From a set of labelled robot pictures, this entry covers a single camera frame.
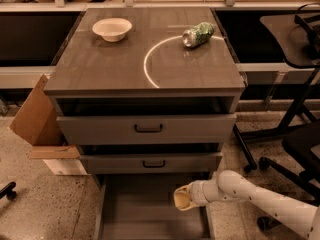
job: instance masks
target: green can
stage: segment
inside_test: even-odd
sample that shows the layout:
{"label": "green can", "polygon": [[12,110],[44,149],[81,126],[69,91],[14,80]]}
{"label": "green can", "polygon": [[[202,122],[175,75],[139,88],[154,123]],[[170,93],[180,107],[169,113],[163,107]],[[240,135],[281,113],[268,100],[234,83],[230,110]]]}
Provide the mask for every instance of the green can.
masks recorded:
{"label": "green can", "polygon": [[213,33],[213,25],[209,22],[202,22],[185,30],[182,34],[182,41],[185,46],[194,48],[208,41]]}

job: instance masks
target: cardboard box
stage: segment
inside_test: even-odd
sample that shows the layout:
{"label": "cardboard box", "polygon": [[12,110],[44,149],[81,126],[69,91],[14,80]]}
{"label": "cardboard box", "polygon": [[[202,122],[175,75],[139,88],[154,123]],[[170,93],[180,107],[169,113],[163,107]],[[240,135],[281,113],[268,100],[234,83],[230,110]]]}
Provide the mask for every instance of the cardboard box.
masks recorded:
{"label": "cardboard box", "polygon": [[86,175],[75,146],[63,145],[57,113],[43,92],[48,79],[42,75],[10,125],[10,129],[32,145],[30,159],[42,159],[56,175]]}

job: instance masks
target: white robotic arm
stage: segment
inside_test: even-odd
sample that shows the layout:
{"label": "white robotic arm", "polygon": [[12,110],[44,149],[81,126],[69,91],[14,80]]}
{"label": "white robotic arm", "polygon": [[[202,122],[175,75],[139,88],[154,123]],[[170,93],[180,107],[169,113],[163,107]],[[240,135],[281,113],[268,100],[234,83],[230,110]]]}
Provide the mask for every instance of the white robotic arm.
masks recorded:
{"label": "white robotic arm", "polygon": [[305,239],[320,239],[319,207],[258,187],[234,171],[223,171],[211,180],[191,182],[174,192],[175,206],[181,211],[214,201],[239,199],[259,207]]}

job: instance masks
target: floor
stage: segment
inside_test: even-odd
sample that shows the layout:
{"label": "floor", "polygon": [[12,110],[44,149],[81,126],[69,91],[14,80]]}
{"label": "floor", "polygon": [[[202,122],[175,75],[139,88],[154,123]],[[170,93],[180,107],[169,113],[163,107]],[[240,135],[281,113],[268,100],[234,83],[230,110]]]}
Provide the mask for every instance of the floor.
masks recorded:
{"label": "floor", "polygon": [[[99,189],[91,176],[56,176],[42,160],[30,160],[30,145],[10,131],[8,126],[16,109],[0,117],[0,187],[15,181],[17,198],[0,200],[0,240],[89,240],[93,238]],[[239,112],[242,131],[276,126],[283,112]],[[294,123],[301,123],[296,118]],[[285,154],[280,140],[250,144],[256,160],[267,156],[298,172],[299,166]],[[219,170],[231,169],[261,187],[308,198],[291,182],[271,168],[261,172],[243,172],[247,164],[232,135],[223,148]],[[210,205],[212,228],[217,240],[265,240],[301,238],[283,225],[261,232],[256,225],[263,211],[248,202]]]}

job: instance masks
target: chair wheel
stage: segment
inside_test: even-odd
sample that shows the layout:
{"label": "chair wheel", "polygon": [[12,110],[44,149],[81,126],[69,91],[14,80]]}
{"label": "chair wheel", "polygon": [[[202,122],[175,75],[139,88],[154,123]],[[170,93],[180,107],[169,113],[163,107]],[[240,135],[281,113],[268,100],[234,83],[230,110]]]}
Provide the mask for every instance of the chair wheel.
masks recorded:
{"label": "chair wheel", "polygon": [[262,231],[267,231],[281,223],[273,218],[262,216],[257,219],[257,224]]}
{"label": "chair wheel", "polygon": [[243,168],[243,170],[245,171],[245,173],[249,173],[249,172],[251,172],[252,167],[251,167],[250,164],[248,164],[248,165],[246,165],[246,166]]}
{"label": "chair wheel", "polygon": [[7,194],[7,199],[8,200],[13,200],[17,197],[17,192],[15,191],[10,191],[8,194]]}
{"label": "chair wheel", "polygon": [[259,159],[259,168],[260,170],[267,170],[269,168],[270,164],[268,160],[265,157],[261,157]]}

